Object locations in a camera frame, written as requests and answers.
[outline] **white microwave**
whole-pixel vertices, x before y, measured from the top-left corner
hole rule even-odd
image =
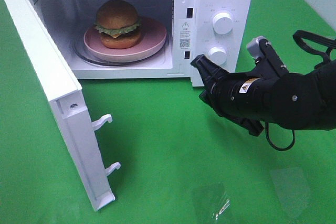
[[[250,0],[124,0],[141,18],[161,24],[160,47],[141,60],[115,63],[88,50],[86,34],[108,0],[5,0],[94,210],[115,200],[78,79],[190,78],[190,62],[205,54],[229,72],[236,67]]]

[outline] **microwave door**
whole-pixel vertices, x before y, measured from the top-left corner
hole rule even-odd
[[[48,99],[55,120],[76,165],[94,210],[115,200],[107,176],[120,164],[105,168],[94,131],[111,115],[92,122],[82,87],[43,22],[34,0],[5,0],[13,22]]]

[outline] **white knob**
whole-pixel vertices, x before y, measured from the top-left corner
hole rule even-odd
[[[218,34],[227,34],[232,30],[233,27],[232,16],[228,12],[221,12],[216,14],[212,22],[214,30]]]
[[[226,62],[227,54],[223,47],[213,47],[208,52],[208,58],[217,65],[223,65]]]

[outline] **plate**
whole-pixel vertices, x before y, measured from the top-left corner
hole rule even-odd
[[[91,54],[101,60],[113,63],[126,63],[143,60],[164,45],[167,31],[163,24],[155,19],[141,17],[141,38],[133,47],[126,49],[111,49],[100,41],[100,34],[95,27],[90,27],[84,34],[84,44]]]

